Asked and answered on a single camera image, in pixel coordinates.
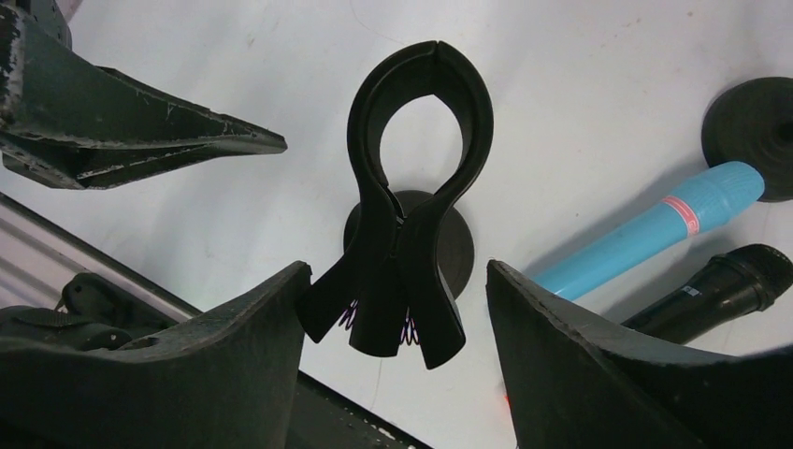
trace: white floor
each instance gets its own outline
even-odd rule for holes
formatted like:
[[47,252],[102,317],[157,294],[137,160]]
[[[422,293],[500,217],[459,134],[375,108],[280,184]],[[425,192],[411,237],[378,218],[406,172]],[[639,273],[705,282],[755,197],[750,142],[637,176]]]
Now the white floor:
[[[496,113],[490,159],[459,203],[477,244],[457,301],[469,343],[427,372],[415,348],[380,360],[334,331],[307,341],[302,369],[434,447],[512,448],[486,261],[536,272],[704,169],[709,102],[742,80],[793,75],[790,17],[786,0],[86,0],[71,22],[78,54],[284,134],[290,149],[106,192],[48,190],[0,170],[0,191],[201,308],[295,259],[318,276],[338,259],[357,202],[345,126],[359,83],[404,46],[451,43],[481,71]],[[398,113],[383,145],[397,189],[432,190],[454,171],[460,138],[452,114],[424,99]],[[580,303],[619,319],[714,253],[765,242],[793,255],[791,218],[793,204],[756,204]],[[785,344],[791,316],[788,294],[695,346],[738,355]]]

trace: microphone handle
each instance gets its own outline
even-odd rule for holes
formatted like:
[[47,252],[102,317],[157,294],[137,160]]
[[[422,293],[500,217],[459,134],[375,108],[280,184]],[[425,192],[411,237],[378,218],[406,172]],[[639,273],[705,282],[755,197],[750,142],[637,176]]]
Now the microphone handle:
[[684,240],[688,233],[681,215],[672,206],[658,203],[533,281],[572,301]]
[[762,309],[762,291],[757,278],[747,277],[729,261],[715,257],[683,287],[622,326],[686,344],[716,326]]

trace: black microphone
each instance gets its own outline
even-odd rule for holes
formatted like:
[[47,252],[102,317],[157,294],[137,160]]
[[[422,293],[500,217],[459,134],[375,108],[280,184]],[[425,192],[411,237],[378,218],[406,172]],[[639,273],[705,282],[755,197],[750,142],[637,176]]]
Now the black microphone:
[[793,263],[768,245],[753,244],[711,258],[684,286],[622,326],[685,344],[730,320],[765,311],[793,284]]

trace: light blue cylinder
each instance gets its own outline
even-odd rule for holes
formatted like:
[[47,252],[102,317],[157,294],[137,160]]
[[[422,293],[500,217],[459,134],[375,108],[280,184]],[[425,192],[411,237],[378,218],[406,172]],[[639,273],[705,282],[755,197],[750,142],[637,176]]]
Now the light blue cylinder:
[[743,162],[710,168],[533,280],[560,297],[575,300],[689,235],[726,224],[764,190],[760,174]]

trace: black rubber stand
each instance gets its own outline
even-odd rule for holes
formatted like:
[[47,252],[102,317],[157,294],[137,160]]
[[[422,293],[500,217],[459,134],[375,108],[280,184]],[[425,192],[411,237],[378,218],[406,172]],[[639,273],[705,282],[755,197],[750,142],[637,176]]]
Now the black rubber stand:
[[[409,215],[411,210],[422,202],[429,199],[432,195],[418,190],[405,190],[396,192],[396,199],[402,205],[405,215]],[[344,249],[353,240],[355,230],[358,227],[358,218],[361,215],[360,203],[355,205],[347,218],[344,226]],[[466,220],[457,209],[452,208],[443,220],[438,240],[438,266],[449,291],[454,299],[460,296],[466,288],[473,271],[473,236]]]
[[760,201],[793,198],[793,79],[760,78],[721,94],[702,124],[708,166],[741,161],[766,183]]

